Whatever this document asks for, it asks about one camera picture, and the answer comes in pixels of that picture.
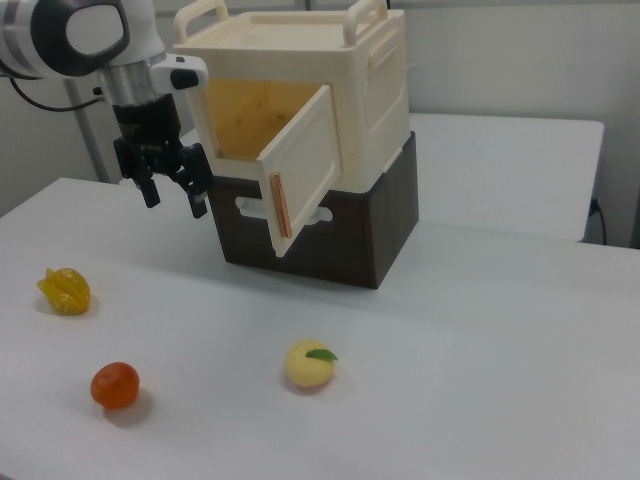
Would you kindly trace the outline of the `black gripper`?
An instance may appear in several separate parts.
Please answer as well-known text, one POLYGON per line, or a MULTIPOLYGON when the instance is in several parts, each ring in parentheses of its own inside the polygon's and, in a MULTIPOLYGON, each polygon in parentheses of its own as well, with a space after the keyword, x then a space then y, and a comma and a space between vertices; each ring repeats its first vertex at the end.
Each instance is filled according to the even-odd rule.
POLYGON ((113 111, 121 132, 113 142, 121 175, 134 182, 145 205, 153 208, 160 203, 160 197, 139 145, 169 145, 168 176, 186 193, 193 217, 204 216, 211 188, 210 165, 201 144, 182 145, 174 97, 166 94, 141 105, 114 105, 113 111))

